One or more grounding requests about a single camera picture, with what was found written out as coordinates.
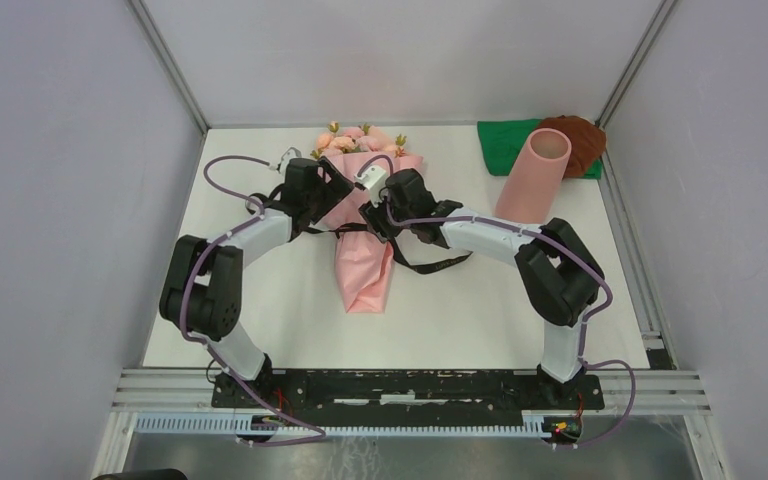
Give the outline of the pink flower bouquet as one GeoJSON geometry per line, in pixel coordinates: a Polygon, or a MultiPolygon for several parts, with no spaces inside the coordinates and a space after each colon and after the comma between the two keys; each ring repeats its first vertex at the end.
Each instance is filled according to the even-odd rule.
{"type": "MultiPolygon", "coordinates": [[[[406,138],[391,138],[370,125],[341,127],[332,122],[314,146],[316,158],[327,158],[347,179],[367,167],[385,171],[425,169],[424,159],[406,151],[406,138]]],[[[335,250],[335,278],[348,313],[382,313],[385,310],[393,267],[393,247],[371,233],[341,233],[335,250]]]]}

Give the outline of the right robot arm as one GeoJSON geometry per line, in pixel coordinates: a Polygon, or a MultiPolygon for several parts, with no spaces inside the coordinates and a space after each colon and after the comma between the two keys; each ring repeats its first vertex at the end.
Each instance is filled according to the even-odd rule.
{"type": "Polygon", "coordinates": [[[597,298],[610,289],[603,270],[567,221],[554,218],[535,225],[484,216],[460,202],[436,199],[414,169],[390,174],[369,166],[356,175],[355,184],[368,197],[359,213],[381,241],[394,242],[409,231],[424,244],[514,267],[532,309],[544,322],[538,396],[551,408],[562,408],[577,396],[576,381],[585,369],[585,325],[606,308],[597,298]]]}

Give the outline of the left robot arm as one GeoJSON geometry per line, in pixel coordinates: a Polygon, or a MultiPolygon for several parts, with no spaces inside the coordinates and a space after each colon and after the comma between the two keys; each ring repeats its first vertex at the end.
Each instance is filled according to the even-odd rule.
{"type": "Polygon", "coordinates": [[[159,300],[160,316],[203,346],[255,408],[272,399],[274,381],[269,356],[240,323],[244,270],[310,232],[355,189],[327,159],[292,158],[277,169],[284,180],[270,194],[235,195],[250,214],[241,224],[211,239],[176,241],[159,300]]]}

